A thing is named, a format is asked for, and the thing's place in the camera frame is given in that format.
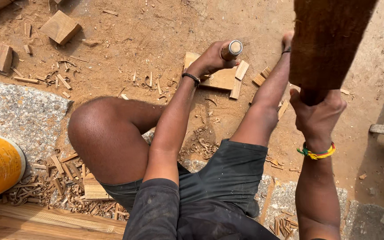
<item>dirt ground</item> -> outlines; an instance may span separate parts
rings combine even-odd
[[[63,64],[54,70],[71,79],[72,90],[17,82],[11,79],[15,74],[0,75],[0,82],[35,87],[61,96],[67,91],[75,101],[67,119],[82,103],[98,96],[116,95],[123,86],[123,93],[130,99],[163,104],[165,100],[158,101],[157,90],[141,86],[150,72],[154,79],[159,78],[163,95],[169,101],[174,86],[168,86],[167,81],[178,81],[186,51],[201,53],[218,40],[242,41],[244,50],[240,58],[250,67],[239,99],[229,99],[228,91],[199,88],[190,114],[185,149],[197,142],[192,140],[193,130],[204,129],[203,126],[207,126],[203,134],[206,142],[220,143],[233,134],[257,90],[251,80],[266,66],[276,65],[281,54],[282,34],[294,28],[295,17],[293,1],[288,0],[148,0],[148,6],[144,0],[63,0],[57,9],[76,20],[82,31],[65,46],[60,46],[39,30],[56,12],[55,3],[50,2],[50,11],[47,1],[27,0],[18,0],[1,10],[0,42],[13,47],[13,65],[25,76],[45,76],[52,72],[57,60],[69,58],[80,71],[75,74],[76,79],[71,70],[65,72]],[[103,9],[116,11],[118,16],[103,13]],[[18,14],[23,15],[21,20],[15,19]],[[30,38],[24,35],[26,22],[32,24]],[[26,54],[25,44],[31,46],[33,55]],[[89,62],[70,58],[71,55]],[[138,70],[138,86],[133,86],[131,81],[135,70]],[[288,89],[292,87],[287,87],[284,99],[289,99]],[[350,199],[384,207],[384,136],[368,133],[371,124],[384,124],[384,0],[377,4],[343,88],[352,94],[342,95],[348,108],[333,133],[338,148],[333,158],[336,185],[346,188]],[[288,169],[300,168],[302,163],[296,148],[301,147],[304,139],[294,122],[295,113],[289,106],[269,143],[269,155],[284,162],[285,170],[267,164],[264,172],[283,181],[297,181],[299,174]],[[65,137],[61,135],[58,143],[62,149],[69,150],[70,147],[64,145]],[[203,159],[203,155],[196,153],[185,157]],[[358,176],[364,173],[367,177],[360,180]],[[370,188],[374,189],[374,195],[370,194]]]

